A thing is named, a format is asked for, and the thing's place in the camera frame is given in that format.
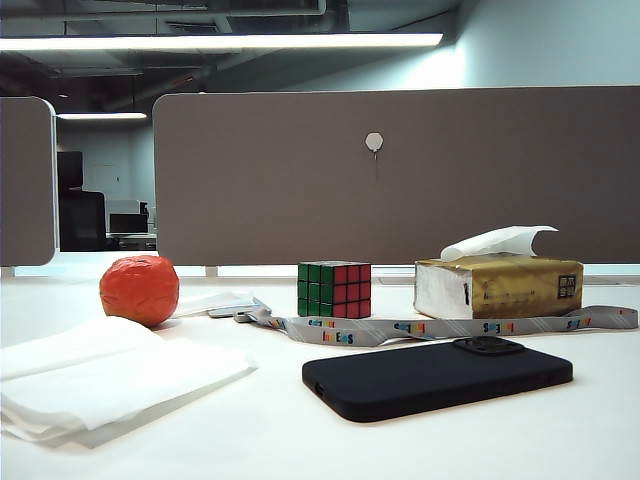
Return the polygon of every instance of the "black phone case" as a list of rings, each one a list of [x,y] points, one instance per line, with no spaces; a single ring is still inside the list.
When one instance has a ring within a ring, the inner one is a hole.
[[[567,360],[514,342],[507,343],[519,348],[504,353],[471,351],[454,343],[313,360],[302,366],[302,380],[340,416],[374,422],[573,378]]]

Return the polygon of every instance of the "office cubicle partition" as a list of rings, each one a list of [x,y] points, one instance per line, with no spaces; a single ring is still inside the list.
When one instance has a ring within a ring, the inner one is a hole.
[[[158,249],[187,265],[401,264],[552,225],[539,254],[638,263],[639,111],[632,86],[167,95]]]
[[[2,266],[42,265],[57,244],[55,112],[35,97],[0,98]]]

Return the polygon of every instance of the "lanyard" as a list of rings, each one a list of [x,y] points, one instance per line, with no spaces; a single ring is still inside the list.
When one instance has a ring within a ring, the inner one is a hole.
[[[394,338],[512,336],[540,332],[567,332],[583,328],[638,328],[638,311],[624,307],[594,305],[559,317],[510,319],[347,319],[334,317],[274,317],[262,306],[234,314],[236,321],[255,322],[286,333],[298,342],[345,347],[375,347]]]

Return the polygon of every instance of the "office chair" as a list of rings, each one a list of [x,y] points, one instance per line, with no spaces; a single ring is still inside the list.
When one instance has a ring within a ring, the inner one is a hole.
[[[106,249],[104,195],[67,190],[60,194],[60,251],[96,252]]]
[[[60,251],[106,250],[104,195],[82,191],[82,153],[58,152]]]

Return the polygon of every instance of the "ceiling light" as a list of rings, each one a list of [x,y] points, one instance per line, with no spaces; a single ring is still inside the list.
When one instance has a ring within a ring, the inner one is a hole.
[[[441,33],[0,38],[0,52],[41,50],[235,50],[433,47]]]
[[[59,113],[58,118],[63,120],[124,120],[147,118],[144,113]]]

